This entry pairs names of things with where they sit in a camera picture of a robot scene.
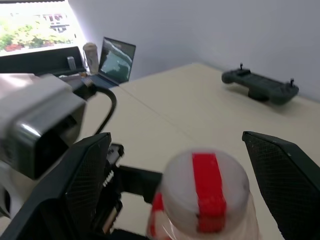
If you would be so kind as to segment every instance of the plastic bottle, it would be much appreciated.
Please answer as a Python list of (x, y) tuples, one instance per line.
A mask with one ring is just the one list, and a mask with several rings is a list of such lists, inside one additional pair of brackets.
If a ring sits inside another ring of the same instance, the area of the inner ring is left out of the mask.
[(166, 167), (149, 217), (151, 240), (259, 240), (244, 168), (214, 149), (192, 149)]
[(83, 46), (83, 52), (87, 65), (89, 67), (90, 73), (92, 75), (98, 74), (99, 71), (99, 60), (98, 60), (98, 48), (92, 42), (88, 42)]

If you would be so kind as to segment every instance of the bottle cap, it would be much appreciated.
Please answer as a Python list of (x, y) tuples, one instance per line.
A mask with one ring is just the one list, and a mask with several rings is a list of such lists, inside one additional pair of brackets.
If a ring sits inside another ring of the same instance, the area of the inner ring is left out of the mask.
[(167, 165), (161, 193), (177, 229), (192, 235), (226, 233), (243, 219), (250, 186), (244, 168), (229, 154), (192, 149)]
[(83, 46), (83, 50), (84, 51), (96, 51), (98, 49), (97, 45), (94, 44), (93, 42), (87, 42), (84, 46)]

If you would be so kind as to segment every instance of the black handheld console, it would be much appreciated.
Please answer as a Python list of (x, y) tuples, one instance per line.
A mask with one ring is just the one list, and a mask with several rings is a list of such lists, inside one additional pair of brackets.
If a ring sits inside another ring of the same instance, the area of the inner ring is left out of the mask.
[(270, 100), (273, 104), (284, 105), (298, 94), (299, 88), (294, 80), (283, 83), (252, 73), (250, 69), (240, 68), (222, 74), (225, 84), (237, 83), (249, 88), (248, 97), (256, 101)]

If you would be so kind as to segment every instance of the laptop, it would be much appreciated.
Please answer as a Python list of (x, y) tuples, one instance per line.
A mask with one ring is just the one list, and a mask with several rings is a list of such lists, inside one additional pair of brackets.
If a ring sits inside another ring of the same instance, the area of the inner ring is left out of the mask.
[(128, 82), (135, 52), (136, 46), (133, 44), (104, 37), (99, 72), (90, 79), (97, 86), (108, 88)]

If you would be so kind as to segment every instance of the white desk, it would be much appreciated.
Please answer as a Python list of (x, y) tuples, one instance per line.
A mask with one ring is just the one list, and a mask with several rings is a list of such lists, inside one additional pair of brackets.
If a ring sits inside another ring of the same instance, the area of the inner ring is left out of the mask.
[[(153, 171), (162, 171), (175, 154), (190, 147), (230, 153), (248, 174), (263, 239), (283, 240), (260, 194), (242, 133), (294, 142), (320, 165), (320, 104), (301, 97), (281, 107), (256, 102), (246, 96), (245, 88), (224, 85), (221, 74), (192, 64), (113, 88), (118, 106), (104, 131), (124, 145), (121, 164)], [(81, 137), (97, 129), (109, 106), (103, 95), (89, 102)], [(116, 227), (144, 234), (150, 207), (128, 194), (123, 203)]]

